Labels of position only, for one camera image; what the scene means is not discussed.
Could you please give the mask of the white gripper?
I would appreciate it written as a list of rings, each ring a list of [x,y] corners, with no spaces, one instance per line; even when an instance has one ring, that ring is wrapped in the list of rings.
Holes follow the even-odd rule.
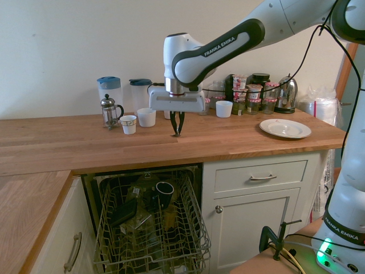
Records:
[[[180,96],[172,96],[165,87],[152,86],[148,89],[149,107],[157,111],[170,111],[170,121],[175,135],[180,135],[184,124],[185,112],[203,112],[205,97],[202,91],[185,92]],[[176,112],[179,111],[179,125],[176,123]]]

